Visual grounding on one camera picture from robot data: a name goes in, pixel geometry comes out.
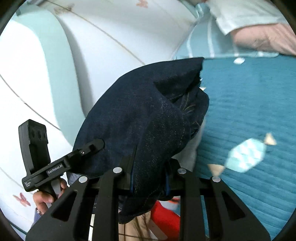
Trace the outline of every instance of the pink butterfly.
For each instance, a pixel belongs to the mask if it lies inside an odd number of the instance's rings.
[[[13,195],[13,197],[19,201],[21,203],[21,205],[23,206],[31,206],[31,204],[27,201],[27,199],[25,198],[24,194],[20,193],[20,198],[18,196]]]
[[[144,7],[144,8],[148,8],[148,2],[146,0],[139,0],[140,2],[138,2],[136,5],[139,7]]]

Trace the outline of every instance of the pink pillow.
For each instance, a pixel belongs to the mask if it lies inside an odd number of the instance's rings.
[[[253,25],[235,29],[230,33],[238,46],[296,55],[296,35],[289,24]]]

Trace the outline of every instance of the teal bedspread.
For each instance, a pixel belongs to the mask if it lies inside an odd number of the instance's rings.
[[[246,173],[226,169],[221,178],[274,238],[296,207],[296,58],[205,60],[202,86],[210,98],[194,172],[210,177],[207,164],[224,164],[228,152],[271,132],[277,145]]]

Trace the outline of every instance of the dark blue denim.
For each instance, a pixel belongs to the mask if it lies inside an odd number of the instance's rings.
[[[128,72],[97,101],[81,126],[73,149],[95,138],[103,139],[105,148],[74,173],[99,177],[137,145],[133,195],[122,199],[120,223],[153,207],[164,194],[164,163],[198,132],[209,105],[199,88],[202,62],[203,58],[166,61]]]

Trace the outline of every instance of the red cloth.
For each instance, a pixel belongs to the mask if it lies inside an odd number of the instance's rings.
[[[164,208],[159,201],[151,209],[151,219],[168,237],[166,241],[178,241],[180,216]]]

